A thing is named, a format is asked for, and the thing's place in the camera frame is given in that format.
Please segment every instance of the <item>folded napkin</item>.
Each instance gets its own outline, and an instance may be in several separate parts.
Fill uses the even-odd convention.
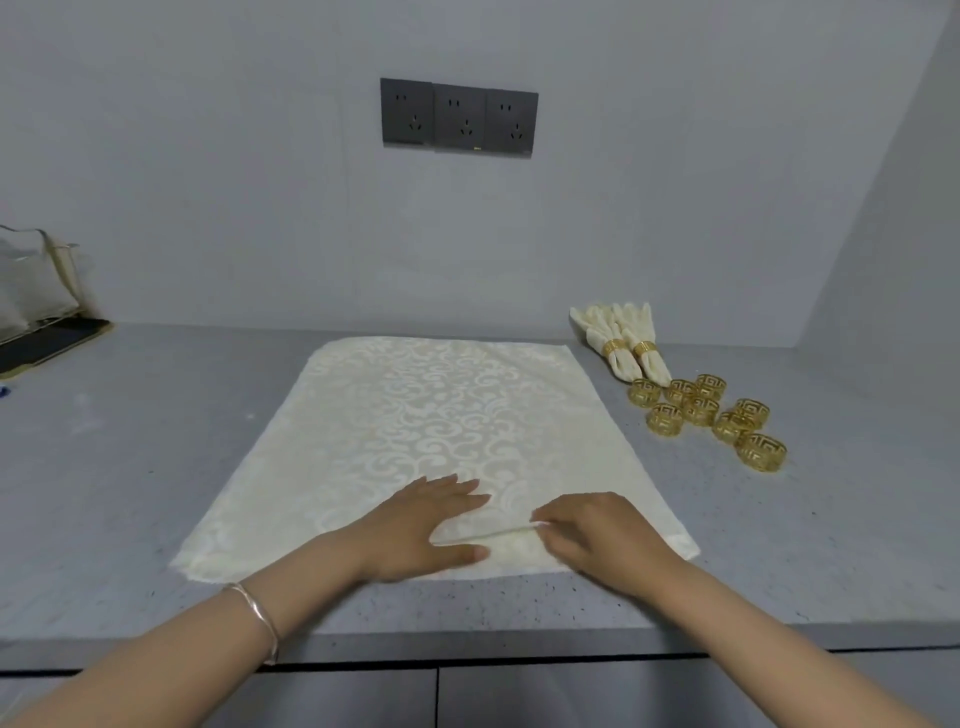
[[[592,305],[583,313],[571,308],[570,318],[587,335],[590,348],[608,361],[616,378],[623,381],[643,378],[643,370],[636,363],[609,306]]]
[[[661,387],[669,386],[670,370],[660,352],[657,351],[657,335],[654,332],[654,317],[650,304],[637,308],[632,303],[613,304],[613,319],[619,324],[623,338],[630,345],[630,351],[636,355],[648,379],[653,379]]]

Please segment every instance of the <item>electrical outlet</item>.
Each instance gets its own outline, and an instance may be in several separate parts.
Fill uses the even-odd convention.
[[[484,149],[488,152],[531,155],[537,127],[537,101],[529,91],[487,91]]]
[[[380,79],[380,122],[386,143],[433,144],[433,84]]]
[[[434,144],[457,149],[483,149],[485,98],[483,88],[434,84]]]

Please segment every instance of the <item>cabinet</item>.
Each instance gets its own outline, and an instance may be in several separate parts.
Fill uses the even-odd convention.
[[[885,690],[939,725],[960,725],[960,649],[838,655]],[[749,728],[774,724],[753,703]]]
[[[254,675],[204,724],[208,728],[432,728],[436,670]],[[0,680],[0,721],[59,685]]]
[[[746,698],[711,660],[452,667],[438,728],[742,728]]]
[[[0,679],[0,723],[10,720],[37,698],[47,694],[64,678],[24,677]]]

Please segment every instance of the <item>white fabric bag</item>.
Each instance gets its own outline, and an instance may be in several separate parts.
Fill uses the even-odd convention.
[[[20,310],[13,304],[0,281],[0,341],[23,333],[28,327],[27,320],[20,315]]]
[[[587,336],[590,348],[607,359],[616,378],[634,381],[643,377],[643,370],[628,348],[609,306],[588,306],[582,313],[571,308],[570,318]]]
[[[444,578],[561,570],[530,513],[584,491],[621,493],[684,557],[699,552],[567,347],[362,337],[310,357],[173,566],[242,579],[411,480],[449,473],[492,498],[432,540],[484,539],[492,557]]]
[[[622,306],[614,303],[612,311],[623,338],[630,346],[630,351],[640,360],[647,378],[661,387],[670,386],[670,370],[656,348],[657,333],[654,331],[654,314],[650,304],[645,303],[642,308],[637,308],[632,303]]]
[[[28,323],[63,316],[80,304],[60,282],[48,251],[23,251],[0,238],[0,285]]]

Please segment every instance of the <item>gray countertop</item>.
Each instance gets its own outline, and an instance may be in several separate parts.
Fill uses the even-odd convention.
[[[0,670],[83,667],[211,595],[167,565],[293,384],[342,334],[122,326],[19,377],[0,400]],[[790,455],[744,468],[708,431],[651,434],[593,352],[571,345],[697,563],[829,648],[960,643],[960,433],[866,400],[788,350],[664,346],[772,409]],[[368,586],[290,662],[660,654],[676,630],[575,574]]]

